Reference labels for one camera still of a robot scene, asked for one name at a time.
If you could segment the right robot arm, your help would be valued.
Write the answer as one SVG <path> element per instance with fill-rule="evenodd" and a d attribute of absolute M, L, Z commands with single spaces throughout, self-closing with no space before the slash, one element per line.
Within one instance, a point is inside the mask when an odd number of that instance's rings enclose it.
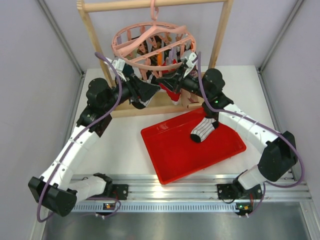
<path fill-rule="evenodd" d="M 246 198 L 254 187 L 265 182 L 275 183 L 298 162 L 294 135 L 289 131 L 279 133 L 244 114 L 223 93 L 226 83 L 218 69 L 209 68 L 204 74 L 191 75 L 186 67 L 181 66 L 156 81 L 172 92 L 183 89 L 203 98 L 205 116 L 190 132 L 193 142 L 203 142 L 218 127 L 225 125 L 260 152 L 258 164 L 232 181 L 230 187 L 233 199 Z"/>

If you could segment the pink round clip hanger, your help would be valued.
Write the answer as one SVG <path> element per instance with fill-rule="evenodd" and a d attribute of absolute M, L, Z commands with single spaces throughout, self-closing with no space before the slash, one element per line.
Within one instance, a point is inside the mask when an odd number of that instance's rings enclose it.
<path fill-rule="evenodd" d="M 185 25 L 158 21 L 159 8 L 150 2 L 151 21 L 136 23 L 117 32 L 112 40 L 114 55 L 137 68 L 144 80 L 176 70 L 183 56 L 196 55 L 196 40 Z"/>

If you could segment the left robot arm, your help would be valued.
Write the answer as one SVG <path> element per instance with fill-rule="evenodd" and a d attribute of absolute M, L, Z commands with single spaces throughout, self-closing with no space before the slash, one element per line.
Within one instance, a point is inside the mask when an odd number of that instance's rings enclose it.
<path fill-rule="evenodd" d="M 141 108 L 160 90 L 160 86 L 140 80 L 134 73 L 111 88 L 104 78 L 90 81 L 86 92 L 87 105 L 67 143 L 40 177 L 32 177 L 28 187 L 38 203 L 38 210 L 47 208 L 61 217 L 74 206 L 94 196 L 103 199 L 113 194 L 113 180 L 103 173 L 95 173 L 85 180 L 71 183 L 90 148 L 104 134 L 112 120 L 111 113 L 125 101 L 132 100 Z"/>

